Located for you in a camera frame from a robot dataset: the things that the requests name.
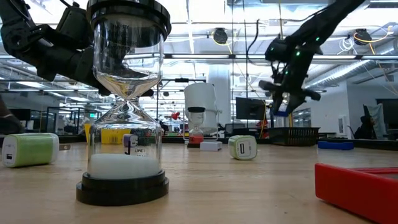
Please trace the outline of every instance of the wooden tabletop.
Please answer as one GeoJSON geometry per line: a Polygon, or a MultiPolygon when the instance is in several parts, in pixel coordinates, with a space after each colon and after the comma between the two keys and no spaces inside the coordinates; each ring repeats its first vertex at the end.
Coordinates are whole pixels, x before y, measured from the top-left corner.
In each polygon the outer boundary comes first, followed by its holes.
{"type": "Polygon", "coordinates": [[[398,153],[369,149],[259,146],[253,161],[220,152],[163,145],[170,192],[153,202],[96,207],[75,200],[87,167],[85,143],[62,151],[53,165],[0,165],[0,223],[367,223],[315,197],[316,162],[343,167],[396,166],[398,153]]]}

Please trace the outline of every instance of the red tray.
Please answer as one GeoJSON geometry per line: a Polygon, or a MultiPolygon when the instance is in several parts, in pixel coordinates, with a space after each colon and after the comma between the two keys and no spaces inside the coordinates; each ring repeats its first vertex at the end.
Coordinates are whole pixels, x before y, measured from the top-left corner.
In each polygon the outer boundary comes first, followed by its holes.
{"type": "Polygon", "coordinates": [[[374,222],[398,223],[398,167],[345,169],[315,164],[315,194],[374,222]]]}

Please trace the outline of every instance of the white sand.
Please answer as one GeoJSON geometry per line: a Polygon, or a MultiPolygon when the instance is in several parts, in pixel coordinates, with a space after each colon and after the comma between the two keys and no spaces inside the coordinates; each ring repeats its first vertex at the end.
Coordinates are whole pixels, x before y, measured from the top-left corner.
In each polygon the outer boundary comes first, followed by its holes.
{"type": "Polygon", "coordinates": [[[95,154],[90,158],[88,173],[99,179],[134,179],[159,173],[158,160],[150,157],[95,154]]]}

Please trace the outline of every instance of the black basket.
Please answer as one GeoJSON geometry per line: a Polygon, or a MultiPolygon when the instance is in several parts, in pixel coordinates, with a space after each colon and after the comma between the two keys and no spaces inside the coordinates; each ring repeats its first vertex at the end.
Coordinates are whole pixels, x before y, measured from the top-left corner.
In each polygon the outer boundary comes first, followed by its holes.
{"type": "Polygon", "coordinates": [[[320,128],[269,128],[271,143],[282,146],[314,146],[320,128]]]}

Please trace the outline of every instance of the white pillar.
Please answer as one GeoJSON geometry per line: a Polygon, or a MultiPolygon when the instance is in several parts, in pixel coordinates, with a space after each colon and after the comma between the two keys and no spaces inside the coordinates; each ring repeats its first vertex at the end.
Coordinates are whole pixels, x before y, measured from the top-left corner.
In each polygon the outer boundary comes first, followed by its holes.
{"type": "Polygon", "coordinates": [[[231,123],[231,82],[229,65],[210,65],[207,83],[215,86],[217,109],[222,110],[219,123],[231,123]]]}

